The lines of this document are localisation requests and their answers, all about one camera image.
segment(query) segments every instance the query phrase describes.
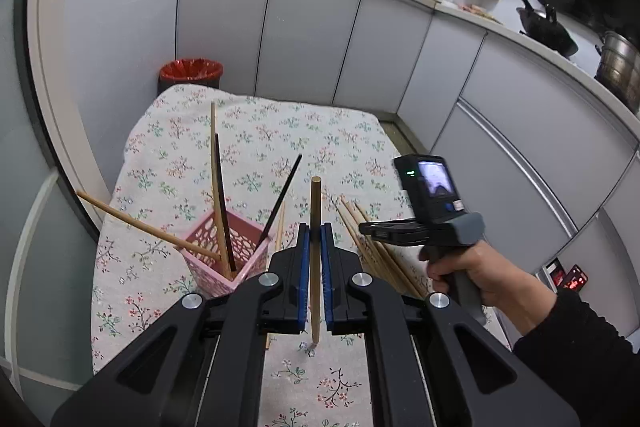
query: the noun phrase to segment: stainless steel pot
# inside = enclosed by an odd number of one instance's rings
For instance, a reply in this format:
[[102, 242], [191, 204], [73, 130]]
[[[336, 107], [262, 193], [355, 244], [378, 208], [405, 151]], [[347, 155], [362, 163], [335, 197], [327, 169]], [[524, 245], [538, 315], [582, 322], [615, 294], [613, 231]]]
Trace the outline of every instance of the stainless steel pot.
[[633, 112], [640, 107], [640, 52], [616, 32], [606, 32], [596, 79]]

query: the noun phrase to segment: person's arm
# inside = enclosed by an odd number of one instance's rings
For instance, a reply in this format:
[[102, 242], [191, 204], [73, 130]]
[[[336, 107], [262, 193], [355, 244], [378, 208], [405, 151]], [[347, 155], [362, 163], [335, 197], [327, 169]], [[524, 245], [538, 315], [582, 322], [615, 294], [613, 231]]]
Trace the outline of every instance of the person's arm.
[[485, 242], [430, 263], [436, 291], [442, 276], [466, 270], [487, 306], [496, 306], [524, 336], [513, 352], [564, 398], [583, 426], [640, 423], [640, 357], [578, 295], [556, 296]]

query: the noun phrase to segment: blue gripper pad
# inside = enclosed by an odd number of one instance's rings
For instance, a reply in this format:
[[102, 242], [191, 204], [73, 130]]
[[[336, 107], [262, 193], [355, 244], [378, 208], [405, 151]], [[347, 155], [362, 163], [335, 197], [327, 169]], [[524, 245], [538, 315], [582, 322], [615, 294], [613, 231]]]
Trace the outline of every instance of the blue gripper pad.
[[300, 291], [298, 293], [298, 329], [305, 329], [306, 303], [309, 295], [309, 229], [305, 230], [300, 262]]
[[331, 286], [331, 268], [327, 247], [327, 226], [320, 227], [320, 259], [322, 259], [322, 296], [324, 298], [324, 321], [329, 331], [334, 328], [334, 294]]

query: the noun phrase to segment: trash can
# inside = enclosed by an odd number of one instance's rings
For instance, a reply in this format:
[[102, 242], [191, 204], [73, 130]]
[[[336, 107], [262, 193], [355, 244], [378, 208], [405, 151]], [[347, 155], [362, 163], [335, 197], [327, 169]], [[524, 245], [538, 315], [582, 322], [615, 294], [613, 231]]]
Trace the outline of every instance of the trash can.
[[224, 69], [220, 62], [208, 58], [181, 58], [165, 64], [158, 76], [158, 95], [175, 84], [220, 87]]

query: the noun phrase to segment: black sleeve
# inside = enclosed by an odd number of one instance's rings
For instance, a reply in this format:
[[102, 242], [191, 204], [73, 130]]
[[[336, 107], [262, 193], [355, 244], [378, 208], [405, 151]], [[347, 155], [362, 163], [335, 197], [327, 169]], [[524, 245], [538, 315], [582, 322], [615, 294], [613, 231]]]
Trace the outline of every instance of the black sleeve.
[[640, 425], [640, 356], [567, 289], [513, 352], [571, 405], [586, 426]]

